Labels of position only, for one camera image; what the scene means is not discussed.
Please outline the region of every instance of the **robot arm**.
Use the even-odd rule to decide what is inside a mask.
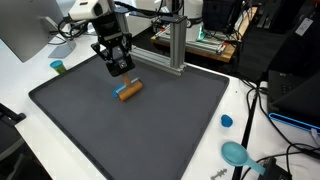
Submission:
[[[91,45],[92,49],[106,62],[110,74],[119,76],[135,65],[129,54],[132,35],[121,31],[114,9],[113,0],[77,0],[69,11],[69,18],[92,23],[98,35],[98,42]],[[100,45],[106,47],[106,55],[100,51]],[[115,48],[121,50],[121,58],[114,58]]]

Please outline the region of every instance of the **white table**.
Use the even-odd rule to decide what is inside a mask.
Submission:
[[[67,69],[95,55],[90,45],[96,42],[96,37],[82,36],[75,41],[77,47],[63,59]],[[57,75],[49,66],[54,59],[47,58],[54,47],[47,45],[32,59],[21,63],[0,42],[0,101],[16,113],[26,114],[27,118],[16,128],[53,179],[105,179],[28,96],[32,89]],[[220,148],[226,141],[242,140],[248,118],[245,95],[249,89],[240,80],[229,78],[230,84],[183,175],[184,180],[208,180],[224,168],[228,171],[223,179],[231,179],[233,175],[234,167],[224,162]],[[223,114],[233,118],[230,128],[221,125]]]
[[[262,82],[261,87],[267,87],[267,83]],[[262,95],[261,98],[263,109],[266,111],[267,96]],[[304,143],[319,147],[319,145],[316,145],[309,132],[277,121],[273,122],[292,143]],[[247,148],[250,157],[256,161],[263,157],[282,154],[286,152],[288,146],[289,144],[282,139],[278,132],[272,127],[271,123],[260,109],[259,102],[257,102]],[[297,150],[293,147],[290,149],[290,152],[295,151]],[[286,157],[282,156],[276,159],[276,164],[287,171]],[[319,179],[319,160],[315,160],[303,154],[296,154],[289,156],[289,162],[293,180]],[[250,170],[245,179],[256,180],[258,176],[258,173]]]

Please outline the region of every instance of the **black mat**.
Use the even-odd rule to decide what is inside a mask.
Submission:
[[[129,75],[144,87],[125,103],[112,97],[120,77],[96,56],[29,95],[106,178],[180,179],[229,79],[191,67],[177,77],[141,63]]]

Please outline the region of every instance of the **blue bottle cap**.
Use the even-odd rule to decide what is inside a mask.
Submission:
[[[122,85],[120,85],[120,86],[116,87],[116,88],[113,90],[113,92],[112,92],[112,96],[113,96],[114,98],[118,98],[117,91],[118,91],[119,89],[124,88],[124,87],[125,87],[125,85],[124,85],[124,84],[122,84]]]
[[[221,117],[221,124],[223,127],[230,127],[233,124],[233,120],[228,115],[224,114]]]
[[[62,61],[61,61],[61,60],[53,61],[53,62],[50,64],[50,66],[51,66],[52,68],[57,68],[57,67],[59,67],[59,66],[61,66],[61,65],[62,65]]]

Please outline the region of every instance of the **blue plastic spoon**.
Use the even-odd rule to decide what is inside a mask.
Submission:
[[[222,158],[232,166],[247,165],[263,175],[265,168],[254,162],[248,155],[247,150],[236,142],[226,142],[221,147]]]

